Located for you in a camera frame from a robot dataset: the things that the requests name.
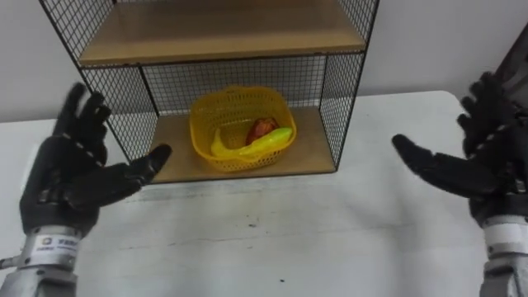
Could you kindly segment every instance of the wooden shelf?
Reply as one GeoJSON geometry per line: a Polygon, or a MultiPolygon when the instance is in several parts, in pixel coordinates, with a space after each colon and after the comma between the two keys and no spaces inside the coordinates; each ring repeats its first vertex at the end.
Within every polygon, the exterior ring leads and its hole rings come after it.
{"type": "Polygon", "coordinates": [[[245,172],[224,173],[213,169],[192,148],[188,115],[162,116],[152,148],[169,144],[172,155],[154,183],[188,182],[243,177],[270,177],[335,172],[332,155],[317,107],[293,109],[297,138],[275,164],[245,172]]]}
{"type": "Polygon", "coordinates": [[[204,1],[118,3],[79,63],[164,63],[365,48],[337,0],[204,1]]]}

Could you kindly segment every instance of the black metal wire frame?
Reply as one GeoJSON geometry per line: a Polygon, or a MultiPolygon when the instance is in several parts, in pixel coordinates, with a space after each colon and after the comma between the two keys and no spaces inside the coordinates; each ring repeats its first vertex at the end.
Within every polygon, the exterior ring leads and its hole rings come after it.
{"type": "Polygon", "coordinates": [[[379,0],[339,0],[351,23],[364,39],[360,54],[329,55],[319,112],[336,169],[341,162],[379,0]]]}
{"type": "Polygon", "coordinates": [[[106,97],[113,110],[108,125],[128,160],[148,152],[159,116],[186,114],[197,97],[229,85],[262,85],[281,92],[291,107],[318,106],[338,167],[379,0],[336,1],[365,50],[83,67],[78,58],[113,6],[133,0],[39,0],[89,90],[106,97]]]}

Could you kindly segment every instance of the metal robot arm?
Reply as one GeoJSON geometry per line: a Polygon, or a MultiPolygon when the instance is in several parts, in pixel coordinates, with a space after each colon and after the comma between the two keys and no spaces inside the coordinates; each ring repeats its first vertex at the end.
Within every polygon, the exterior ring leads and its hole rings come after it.
{"type": "Polygon", "coordinates": [[[423,181],[469,199],[483,229],[488,262],[482,297],[528,296],[528,112],[510,101],[497,78],[485,73],[462,99],[467,115],[466,159],[432,153],[407,137],[393,137],[401,159],[423,181]]]}
{"type": "Polygon", "coordinates": [[[78,247],[96,224],[99,208],[150,183],[171,154],[162,144],[130,164],[105,167],[103,125],[111,111],[76,84],[67,96],[53,134],[40,146],[20,201],[26,243],[20,256],[0,260],[7,275],[0,297],[75,296],[78,247]]]}

